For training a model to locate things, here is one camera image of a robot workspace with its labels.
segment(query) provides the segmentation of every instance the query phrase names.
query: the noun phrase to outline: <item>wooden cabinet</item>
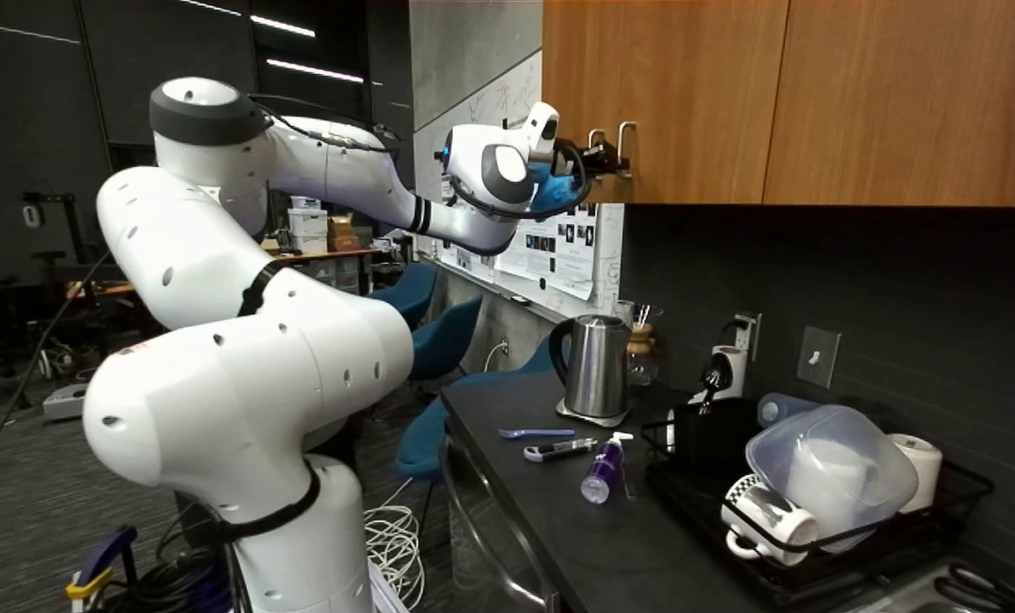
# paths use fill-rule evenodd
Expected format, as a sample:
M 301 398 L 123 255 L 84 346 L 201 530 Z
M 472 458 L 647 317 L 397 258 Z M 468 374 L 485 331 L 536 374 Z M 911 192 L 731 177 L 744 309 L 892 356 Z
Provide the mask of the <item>wooden cabinet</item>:
M 1015 209 L 1015 0 L 544 0 L 541 58 L 628 202 Z
M 793 0 L 778 204 L 1015 204 L 1015 0 Z
M 756 204 L 782 12 L 788 0 L 544 0 L 541 99 L 575 142 L 637 121 L 629 202 Z

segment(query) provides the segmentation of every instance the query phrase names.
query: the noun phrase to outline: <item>black countertop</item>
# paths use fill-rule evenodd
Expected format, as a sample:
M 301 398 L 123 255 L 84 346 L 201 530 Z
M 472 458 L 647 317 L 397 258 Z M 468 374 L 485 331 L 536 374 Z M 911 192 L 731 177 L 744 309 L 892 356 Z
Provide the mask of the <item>black countertop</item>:
M 575 613 L 622 609 L 770 609 L 679 523 L 647 489 L 644 444 L 628 444 L 628 480 L 597 507 L 579 495 L 589 455 L 525 462 L 525 444 L 504 444 L 496 428 L 572 427 L 579 437 L 605 428 L 554 416 L 561 386 L 554 374 L 512 374 L 492 386 L 453 386 L 450 437 L 462 444 L 492 477 L 493 497 L 536 542 L 536 556 Z

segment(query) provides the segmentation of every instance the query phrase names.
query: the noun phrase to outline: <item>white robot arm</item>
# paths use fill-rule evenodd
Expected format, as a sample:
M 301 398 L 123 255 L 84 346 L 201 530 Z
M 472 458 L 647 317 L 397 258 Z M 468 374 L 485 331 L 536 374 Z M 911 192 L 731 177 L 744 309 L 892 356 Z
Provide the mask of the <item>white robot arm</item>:
M 541 101 L 522 129 L 453 129 L 453 204 L 409 195 L 371 134 L 265 116 L 221 80 L 168 80 L 150 116 L 157 166 L 108 177 L 98 226 L 172 334 L 101 360 L 84 395 L 90 445 L 118 477 L 212 507 L 254 613 L 363 613 L 357 480 L 303 455 L 303 437 L 397 387 L 411 336 L 393 305 L 277 264 L 249 239 L 265 192 L 496 252 L 517 219 L 581 202 L 585 177 L 554 177 L 554 112 Z

